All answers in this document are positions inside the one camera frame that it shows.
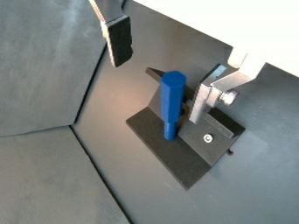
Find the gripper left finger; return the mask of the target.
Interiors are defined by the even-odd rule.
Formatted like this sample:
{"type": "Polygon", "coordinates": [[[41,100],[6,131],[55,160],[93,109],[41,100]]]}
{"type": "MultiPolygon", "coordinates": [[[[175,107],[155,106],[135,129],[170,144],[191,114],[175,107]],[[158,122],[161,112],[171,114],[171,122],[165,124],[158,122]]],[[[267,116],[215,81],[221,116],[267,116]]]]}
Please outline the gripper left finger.
{"type": "Polygon", "coordinates": [[[121,67],[134,54],[130,16],[125,14],[119,0],[89,1],[101,21],[111,64],[121,67]]]}

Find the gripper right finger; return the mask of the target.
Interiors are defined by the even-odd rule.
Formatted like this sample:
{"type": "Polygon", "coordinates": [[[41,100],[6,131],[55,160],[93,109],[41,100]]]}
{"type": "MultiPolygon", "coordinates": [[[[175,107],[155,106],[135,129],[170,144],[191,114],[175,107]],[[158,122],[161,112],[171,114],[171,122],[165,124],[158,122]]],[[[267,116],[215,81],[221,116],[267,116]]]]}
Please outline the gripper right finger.
{"type": "Polygon", "coordinates": [[[190,121],[199,123],[205,113],[219,102],[230,106],[238,98],[237,87],[251,82],[266,64],[266,57],[257,52],[234,49],[229,64],[218,64],[202,78],[197,88],[190,112],[190,121]]]}

